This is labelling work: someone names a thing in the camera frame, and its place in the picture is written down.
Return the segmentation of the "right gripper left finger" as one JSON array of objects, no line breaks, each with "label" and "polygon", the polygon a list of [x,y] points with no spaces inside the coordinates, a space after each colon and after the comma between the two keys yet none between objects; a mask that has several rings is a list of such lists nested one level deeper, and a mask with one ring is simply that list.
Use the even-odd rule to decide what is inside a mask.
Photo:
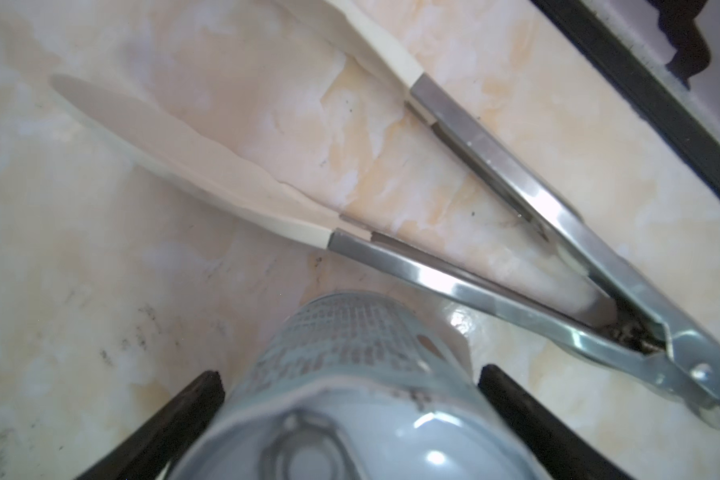
[{"label": "right gripper left finger", "polygon": [[78,477],[155,479],[208,428],[225,400],[217,371],[205,371],[132,435]]}]

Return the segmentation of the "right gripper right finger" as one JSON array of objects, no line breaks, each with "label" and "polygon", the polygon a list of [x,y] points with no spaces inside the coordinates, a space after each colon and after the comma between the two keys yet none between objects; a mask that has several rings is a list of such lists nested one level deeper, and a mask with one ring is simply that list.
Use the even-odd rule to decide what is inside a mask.
[{"label": "right gripper right finger", "polygon": [[501,368],[482,368],[478,389],[554,479],[630,476],[537,401]]}]

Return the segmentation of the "white can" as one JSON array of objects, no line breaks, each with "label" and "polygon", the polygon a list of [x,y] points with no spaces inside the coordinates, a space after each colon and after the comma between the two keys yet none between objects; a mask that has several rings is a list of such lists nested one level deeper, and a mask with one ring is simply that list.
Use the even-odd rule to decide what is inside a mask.
[{"label": "white can", "polygon": [[543,479],[449,347],[387,297],[285,322],[173,479]]}]

